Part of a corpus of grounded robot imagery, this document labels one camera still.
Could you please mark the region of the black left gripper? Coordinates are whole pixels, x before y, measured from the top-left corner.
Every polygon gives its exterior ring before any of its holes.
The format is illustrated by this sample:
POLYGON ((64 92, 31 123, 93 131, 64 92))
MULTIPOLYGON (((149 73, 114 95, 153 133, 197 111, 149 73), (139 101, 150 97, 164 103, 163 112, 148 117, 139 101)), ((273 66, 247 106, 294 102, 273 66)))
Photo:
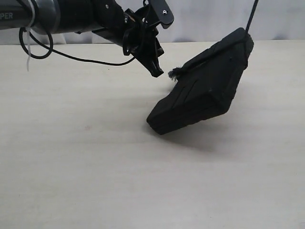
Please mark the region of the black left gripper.
POLYGON ((159 57, 164 51, 158 41, 158 29, 145 22, 148 7, 123 10, 115 0, 93 0, 93 17, 99 29, 92 32, 122 48, 123 55, 132 55, 149 71, 152 77, 161 76, 159 57))

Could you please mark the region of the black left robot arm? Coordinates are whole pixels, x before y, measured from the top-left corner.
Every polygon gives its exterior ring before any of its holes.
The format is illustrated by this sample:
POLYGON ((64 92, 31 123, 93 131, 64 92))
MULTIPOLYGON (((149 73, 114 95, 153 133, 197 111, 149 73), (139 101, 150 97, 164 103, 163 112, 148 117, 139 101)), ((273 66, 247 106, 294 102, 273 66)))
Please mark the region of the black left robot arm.
POLYGON ((157 26, 170 25, 171 11, 164 0, 144 0, 136 11, 123 10, 114 0, 2 0, 1 30, 18 28, 21 36, 27 28, 38 34, 92 32, 122 47, 153 77, 163 70, 158 58, 163 55, 157 26))

